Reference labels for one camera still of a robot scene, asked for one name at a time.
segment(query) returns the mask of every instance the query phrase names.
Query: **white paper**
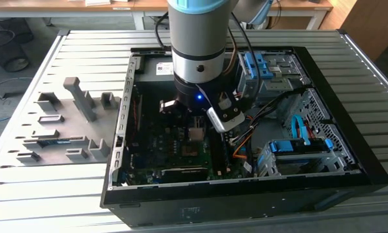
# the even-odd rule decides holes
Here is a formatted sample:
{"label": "white paper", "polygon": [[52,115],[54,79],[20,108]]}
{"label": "white paper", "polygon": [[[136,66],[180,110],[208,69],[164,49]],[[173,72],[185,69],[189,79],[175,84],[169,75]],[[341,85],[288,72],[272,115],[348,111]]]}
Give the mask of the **white paper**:
{"label": "white paper", "polygon": [[252,172],[252,166],[248,164],[247,161],[244,161],[244,165],[243,165],[243,167],[245,168],[245,170],[247,170],[248,172]]}
{"label": "white paper", "polygon": [[173,74],[172,62],[161,62],[156,64],[156,75],[171,75]]}

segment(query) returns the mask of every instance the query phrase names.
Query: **black cable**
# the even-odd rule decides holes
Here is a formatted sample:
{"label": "black cable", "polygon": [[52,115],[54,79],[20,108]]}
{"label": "black cable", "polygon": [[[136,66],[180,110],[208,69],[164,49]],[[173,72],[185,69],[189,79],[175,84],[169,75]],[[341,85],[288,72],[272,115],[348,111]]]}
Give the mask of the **black cable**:
{"label": "black cable", "polygon": [[277,25],[277,23],[280,21],[280,17],[281,17],[281,4],[280,4],[280,1],[276,0],[276,3],[277,3],[276,18],[275,18],[275,21],[273,21],[273,25],[272,26],[269,25],[268,29],[272,29]]}
{"label": "black cable", "polygon": [[160,17],[160,19],[157,20],[156,24],[155,24],[155,36],[156,36],[156,41],[161,47],[161,49],[164,51],[171,51],[171,46],[165,46],[163,41],[161,41],[161,38],[160,38],[160,35],[157,33],[157,27],[160,25],[160,23],[163,22],[163,20],[165,19],[165,17],[168,16],[168,12],[165,12],[165,14]]}
{"label": "black cable", "polygon": [[267,23],[265,29],[271,29],[271,24],[272,24],[272,17],[268,17],[268,23]]}
{"label": "black cable", "polygon": [[247,43],[247,47],[248,47],[248,50],[252,54],[252,59],[253,59],[253,63],[255,63],[255,66],[256,66],[256,71],[257,71],[257,85],[256,85],[256,91],[255,91],[255,95],[253,95],[253,101],[257,99],[257,95],[259,95],[259,90],[260,90],[260,86],[261,86],[261,79],[260,79],[260,70],[259,70],[259,66],[257,66],[257,60],[256,60],[256,56],[255,56],[255,51],[253,51],[253,48],[252,48],[252,44],[251,44],[251,41],[248,40],[248,37],[247,37],[247,34],[245,34],[245,31],[239,23],[239,20],[235,16],[235,13],[232,12],[232,18],[235,20],[235,23],[240,29],[240,32],[241,32],[241,35],[244,37],[244,40],[245,40],[245,43]]}

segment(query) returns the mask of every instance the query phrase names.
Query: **gray carpet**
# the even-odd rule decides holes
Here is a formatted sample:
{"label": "gray carpet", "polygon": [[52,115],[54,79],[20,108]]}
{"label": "gray carpet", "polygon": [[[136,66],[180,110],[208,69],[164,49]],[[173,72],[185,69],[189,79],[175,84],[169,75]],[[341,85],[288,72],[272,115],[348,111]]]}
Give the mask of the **gray carpet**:
{"label": "gray carpet", "polygon": [[[14,73],[6,73],[0,67],[0,82],[16,77],[34,76],[60,29],[135,30],[132,17],[52,18],[53,27],[46,27],[41,18],[28,18],[26,20],[34,34],[34,40],[22,45],[30,64],[25,70]],[[145,28],[153,29],[152,19],[147,17],[144,20]],[[376,64],[388,76],[388,49]],[[12,116],[28,85],[29,80],[16,80],[0,85],[0,92],[6,93],[6,99],[0,100],[0,119]],[[0,135],[5,125],[6,121],[0,122]]]}

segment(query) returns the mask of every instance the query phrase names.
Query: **aluminum profile table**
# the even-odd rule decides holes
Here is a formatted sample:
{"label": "aluminum profile table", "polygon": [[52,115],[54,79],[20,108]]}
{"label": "aluminum profile table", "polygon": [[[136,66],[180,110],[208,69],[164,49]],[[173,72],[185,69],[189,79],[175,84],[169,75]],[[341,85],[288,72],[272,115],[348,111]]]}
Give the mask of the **aluminum profile table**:
{"label": "aluminum profile table", "polygon": [[[165,44],[169,34],[160,32]],[[388,80],[353,41],[336,31],[249,31],[255,46],[305,46],[388,173]],[[239,46],[245,46],[235,32]],[[129,227],[101,209],[104,163],[61,166],[14,166],[6,139],[18,118],[28,114],[32,96],[57,89],[77,76],[81,89],[123,95],[132,47],[156,47],[149,31],[70,31],[57,36],[42,65],[0,138],[0,230],[120,232]],[[324,212],[257,219],[163,226],[139,231],[215,232],[388,232],[388,187],[356,197]]]}

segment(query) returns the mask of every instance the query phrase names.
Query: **metal workbench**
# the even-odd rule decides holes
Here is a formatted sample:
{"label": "metal workbench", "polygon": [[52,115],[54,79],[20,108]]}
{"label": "metal workbench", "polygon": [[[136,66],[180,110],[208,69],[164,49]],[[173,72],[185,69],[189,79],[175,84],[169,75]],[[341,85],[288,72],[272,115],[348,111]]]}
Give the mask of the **metal workbench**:
{"label": "metal workbench", "polygon": [[[168,33],[161,32],[160,36],[169,43]],[[336,31],[249,31],[248,36],[255,46],[307,47],[388,173],[388,80],[351,38]],[[237,44],[245,46],[240,33],[235,37]],[[120,97],[129,49],[156,46],[155,35],[147,31],[70,31],[57,36],[0,138],[1,232],[42,228],[86,233],[129,230],[109,210],[99,207],[104,163],[22,166],[14,163],[8,144],[16,143],[10,139],[17,136],[20,119],[34,104],[34,93],[53,91],[58,98],[70,99],[60,86],[65,77],[77,76],[81,89],[90,95],[109,91]],[[248,232],[388,232],[388,187],[320,213],[144,230],[233,232],[245,227]]]}

